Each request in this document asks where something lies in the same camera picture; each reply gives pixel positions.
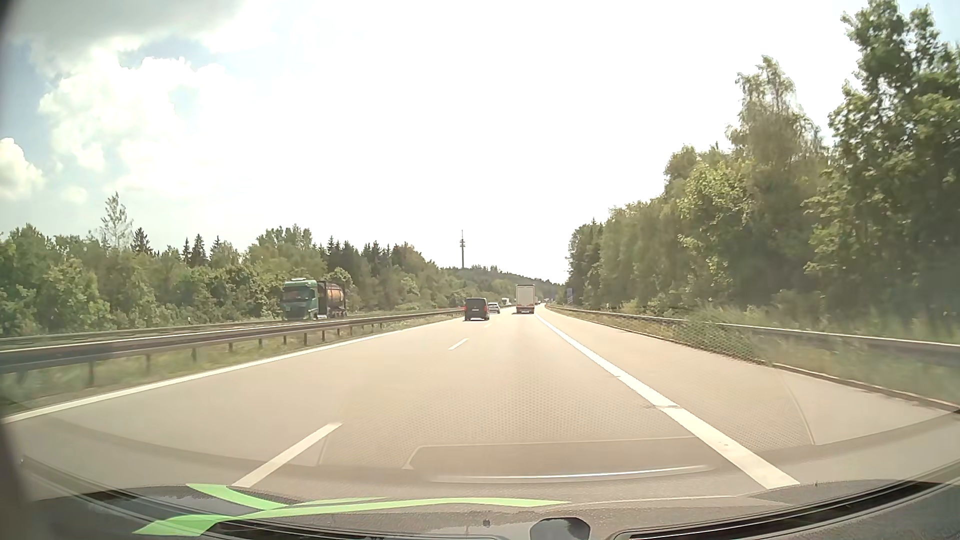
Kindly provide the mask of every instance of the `tanker truck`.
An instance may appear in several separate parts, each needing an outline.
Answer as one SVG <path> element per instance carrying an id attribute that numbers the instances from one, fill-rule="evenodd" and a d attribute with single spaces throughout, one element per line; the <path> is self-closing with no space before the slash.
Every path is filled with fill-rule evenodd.
<path id="1" fill-rule="evenodd" d="M 287 321 L 347 316 L 347 292 L 334 282 L 293 278 L 283 284 L 280 307 Z"/>

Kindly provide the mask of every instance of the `dark van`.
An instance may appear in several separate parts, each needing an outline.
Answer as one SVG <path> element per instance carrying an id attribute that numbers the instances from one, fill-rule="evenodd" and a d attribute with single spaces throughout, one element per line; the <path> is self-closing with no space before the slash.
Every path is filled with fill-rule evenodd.
<path id="1" fill-rule="evenodd" d="M 470 319 L 490 320 L 490 309 L 487 307 L 486 298 L 467 298 L 464 304 L 464 320 Z"/>

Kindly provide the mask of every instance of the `white trailer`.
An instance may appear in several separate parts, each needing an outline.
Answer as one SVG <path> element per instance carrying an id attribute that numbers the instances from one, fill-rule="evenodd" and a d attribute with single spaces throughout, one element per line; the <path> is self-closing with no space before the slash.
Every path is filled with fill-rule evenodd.
<path id="1" fill-rule="evenodd" d="M 516 286 L 516 312 L 533 313 L 537 305 L 537 295 L 533 285 Z"/>

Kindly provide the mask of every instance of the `grassy verge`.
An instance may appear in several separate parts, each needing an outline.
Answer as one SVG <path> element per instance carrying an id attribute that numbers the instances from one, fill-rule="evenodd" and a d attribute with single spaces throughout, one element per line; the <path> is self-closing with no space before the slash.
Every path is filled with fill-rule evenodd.
<path id="1" fill-rule="evenodd" d="M 757 336 L 695 320 L 696 313 L 691 315 L 694 320 L 688 323 L 665 325 L 604 313 L 578 313 L 562 308 L 557 311 L 741 360 L 798 367 L 960 404 L 960 366 L 931 364 L 918 356 L 868 350 L 849 342 L 811 345 L 797 339 Z"/>
<path id="2" fill-rule="evenodd" d="M 325 340 L 321 340 L 320 331 L 307 334 L 307 345 L 303 344 L 303 333 L 296 333 L 283 337 L 269 337 L 263 339 L 262 348 L 256 339 L 239 341 L 233 344 L 232 352 L 228 345 L 212 345 L 197 349 L 197 360 L 194 361 L 191 349 L 171 351 L 151 356 L 150 368 L 147 370 L 145 356 L 130 356 L 111 358 L 96 363 L 94 369 L 94 384 L 87 386 L 89 372 L 87 364 L 52 367 L 27 372 L 23 380 L 18 380 L 17 374 L 0 376 L 0 415 L 14 414 L 24 410 L 47 405 L 103 394 L 114 390 L 129 388 L 148 382 L 168 380 L 202 371 L 251 362 L 271 356 L 293 353 L 301 349 L 317 347 L 369 335 L 405 328 L 422 326 L 450 319 L 453 315 L 431 315 L 421 319 L 384 323 L 383 329 L 370 327 L 364 331 L 354 328 L 352 335 L 349 329 L 341 329 L 340 335 L 335 330 L 325 332 Z"/>

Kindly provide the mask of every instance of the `guardrail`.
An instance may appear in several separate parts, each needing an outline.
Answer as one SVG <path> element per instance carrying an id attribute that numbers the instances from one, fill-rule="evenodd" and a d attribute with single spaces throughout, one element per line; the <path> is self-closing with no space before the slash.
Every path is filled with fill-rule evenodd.
<path id="1" fill-rule="evenodd" d="M 960 412 L 958 344 L 548 306 L 686 347 Z"/>
<path id="2" fill-rule="evenodd" d="M 940 343 L 937 341 L 917 341 L 913 339 L 899 339 L 896 337 L 879 337 L 872 335 L 857 335 L 852 333 L 831 333 L 826 331 L 806 331 L 792 330 L 772 327 L 755 327 L 749 325 L 737 325 L 733 323 L 719 323 L 713 321 L 691 321 L 687 319 L 675 319 L 670 317 L 654 317 L 650 315 L 633 315 L 631 313 L 619 313 L 616 311 L 602 311 L 598 309 L 577 309 L 574 307 L 560 306 L 551 304 L 550 308 L 562 311 L 573 311 L 579 313 L 605 315 L 610 317 L 639 320 L 653 324 L 665 326 L 678 325 L 706 325 L 719 329 L 740 331 L 759 337 L 785 337 L 797 339 L 806 342 L 816 342 L 818 345 L 828 347 L 835 343 L 847 343 L 868 349 L 893 352 L 898 354 L 922 354 L 917 358 L 945 365 L 947 367 L 960 367 L 960 345 L 954 343 Z"/>
<path id="3" fill-rule="evenodd" d="M 16 349 L 0 350 L 0 374 L 17 373 L 22 378 L 26 372 L 48 367 L 57 367 L 72 364 L 89 364 L 88 385 L 93 385 L 93 374 L 96 362 L 108 358 L 145 356 L 146 371 L 150 372 L 151 355 L 179 349 L 192 349 L 193 359 L 197 360 L 197 348 L 209 345 L 228 344 L 232 351 L 233 343 L 257 339 L 259 346 L 263 346 L 263 339 L 267 337 L 286 337 L 303 334 L 303 345 L 308 345 L 308 336 L 312 332 L 321 333 L 321 341 L 326 340 L 326 331 L 336 331 L 340 335 L 342 329 L 349 329 L 352 335 L 354 328 L 363 330 L 366 326 L 385 323 L 408 321 L 422 317 L 444 314 L 462 314 L 462 307 L 398 313 L 376 317 L 344 317 L 310 322 L 282 322 L 278 324 L 260 324 L 231 329 L 212 329 L 200 331 L 183 331 L 164 335 L 147 335 L 122 337 L 119 339 L 101 339 L 77 343 L 60 343 L 55 345 L 40 345 Z"/>
<path id="4" fill-rule="evenodd" d="M 408 311 L 410 313 L 421 313 L 427 311 Z M 372 317 L 383 313 L 383 311 L 374 311 L 371 313 L 359 313 L 350 315 L 351 318 Z M 125 330 L 106 330 L 106 331 L 81 331 L 73 333 L 38 333 L 34 335 L 20 335 L 16 337 L 0 338 L 0 350 L 10 348 L 22 348 L 28 345 L 54 344 L 54 343 L 78 343 L 84 341 L 103 341 L 106 339 L 120 339 L 123 337 L 143 337 L 149 335 L 166 335 L 174 333 L 186 333 L 196 331 L 226 330 L 234 328 L 247 328 L 270 325 L 291 325 L 299 324 L 302 321 L 287 321 L 284 319 L 262 319 L 256 321 L 232 321 L 226 323 L 209 323 L 202 325 L 182 325 L 175 327 L 152 327 Z"/>

